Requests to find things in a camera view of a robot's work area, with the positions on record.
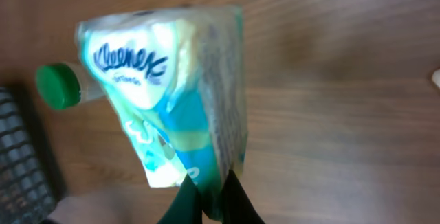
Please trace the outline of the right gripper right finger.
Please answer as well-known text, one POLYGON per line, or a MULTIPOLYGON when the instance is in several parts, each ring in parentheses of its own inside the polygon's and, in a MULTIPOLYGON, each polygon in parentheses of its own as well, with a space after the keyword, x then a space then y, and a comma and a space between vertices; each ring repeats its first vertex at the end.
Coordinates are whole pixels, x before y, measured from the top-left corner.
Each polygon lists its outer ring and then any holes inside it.
POLYGON ((233 170, 229 170, 221 196, 223 224, 265 224, 233 170))

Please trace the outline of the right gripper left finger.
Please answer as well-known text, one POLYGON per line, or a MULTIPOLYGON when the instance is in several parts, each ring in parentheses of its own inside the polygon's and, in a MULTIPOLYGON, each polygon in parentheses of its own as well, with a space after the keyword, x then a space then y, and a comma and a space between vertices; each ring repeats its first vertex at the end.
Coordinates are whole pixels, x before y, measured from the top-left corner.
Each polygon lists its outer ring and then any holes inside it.
POLYGON ((188 175, 158 224, 202 224, 201 196, 188 175))

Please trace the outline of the small teal tissue pack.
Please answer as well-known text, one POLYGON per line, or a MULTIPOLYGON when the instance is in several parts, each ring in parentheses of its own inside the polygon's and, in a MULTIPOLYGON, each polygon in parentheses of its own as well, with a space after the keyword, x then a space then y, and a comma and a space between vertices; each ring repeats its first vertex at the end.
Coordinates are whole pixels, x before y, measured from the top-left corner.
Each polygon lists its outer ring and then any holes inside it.
POLYGON ((248 140, 243 11, 235 5, 143 10, 81 21, 82 64, 117 113, 153 188, 190 177, 206 215, 242 173, 248 140))

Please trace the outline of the green lid clear jar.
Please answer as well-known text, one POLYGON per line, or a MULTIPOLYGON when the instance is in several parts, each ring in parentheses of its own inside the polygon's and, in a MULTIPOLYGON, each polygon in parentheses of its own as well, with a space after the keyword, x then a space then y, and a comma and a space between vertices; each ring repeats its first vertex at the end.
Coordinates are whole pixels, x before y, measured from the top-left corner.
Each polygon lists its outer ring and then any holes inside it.
POLYGON ((35 81, 39 95, 53 109, 68 109, 105 96, 100 84, 79 64, 42 65, 35 81))

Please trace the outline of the beige plastic pouch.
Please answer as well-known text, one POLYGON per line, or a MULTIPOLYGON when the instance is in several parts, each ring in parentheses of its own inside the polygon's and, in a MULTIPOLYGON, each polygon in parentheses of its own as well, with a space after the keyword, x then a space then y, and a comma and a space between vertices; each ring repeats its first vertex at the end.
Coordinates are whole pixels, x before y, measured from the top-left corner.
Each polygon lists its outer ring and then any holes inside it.
POLYGON ((432 74, 432 82, 434 83, 434 85, 440 89, 440 69, 437 69, 433 74, 432 74))

